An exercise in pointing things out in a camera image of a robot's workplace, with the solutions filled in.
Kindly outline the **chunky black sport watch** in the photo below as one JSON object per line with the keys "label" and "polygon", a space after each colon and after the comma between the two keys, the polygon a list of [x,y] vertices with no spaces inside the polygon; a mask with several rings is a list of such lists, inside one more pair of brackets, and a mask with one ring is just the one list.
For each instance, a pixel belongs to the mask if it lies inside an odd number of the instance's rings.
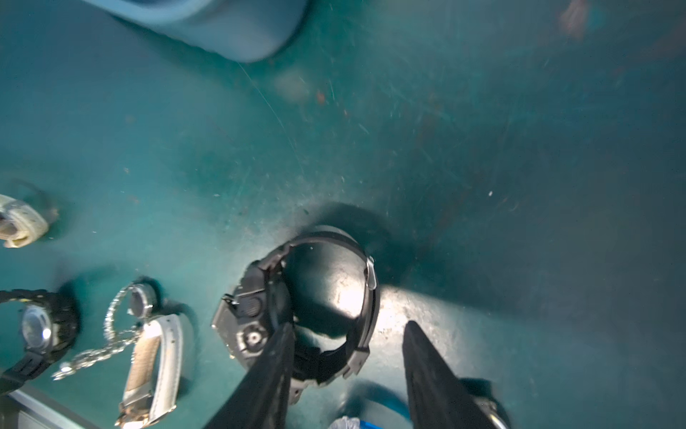
{"label": "chunky black sport watch", "polygon": [[316,243],[344,248],[362,260],[364,300],[346,342],[336,350],[296,345],[290,405],[298,403],[309,386],[324,387],[339,377],[358,375],[369,358],[381,303],[373,257],[349,234],[336,228],[300,234],[252,262],[235,290],[221,297],[212,321],[213,329],[230,354],[243,368],[250,369],[277,329],[294,321],[292,300],[283,277],[289,254],[295,248]]}

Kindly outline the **black rugged digital watch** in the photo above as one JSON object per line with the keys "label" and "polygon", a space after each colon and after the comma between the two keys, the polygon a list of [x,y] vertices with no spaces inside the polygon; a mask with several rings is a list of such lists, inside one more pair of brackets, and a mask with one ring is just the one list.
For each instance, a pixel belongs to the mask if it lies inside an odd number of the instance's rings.
{"label": "black rugged digital watch", "polygon": [[80,312],[75,298],[46,290],[2,291],[1,302],[25,305],[20,326],[24,356],[1,373],[1,394],[5,396],[64,357],[80,332]]}

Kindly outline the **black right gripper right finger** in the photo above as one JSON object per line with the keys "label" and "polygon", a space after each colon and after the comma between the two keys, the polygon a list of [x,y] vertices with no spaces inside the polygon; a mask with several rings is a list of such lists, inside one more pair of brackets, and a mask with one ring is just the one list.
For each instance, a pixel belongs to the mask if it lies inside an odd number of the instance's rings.
{"label": "black right gripper right finger", "polygon": [[405,327],[402,352],[413,427],[494,427],[415,321]]}

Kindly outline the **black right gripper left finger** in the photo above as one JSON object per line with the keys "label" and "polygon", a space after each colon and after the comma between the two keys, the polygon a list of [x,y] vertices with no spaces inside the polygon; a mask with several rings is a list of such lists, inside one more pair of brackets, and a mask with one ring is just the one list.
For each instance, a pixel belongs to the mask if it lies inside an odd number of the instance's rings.
{"label": "black right gripper left finger", "polygon": [[207,428],[284,428],[294,368],[293,325],[281,326]]}

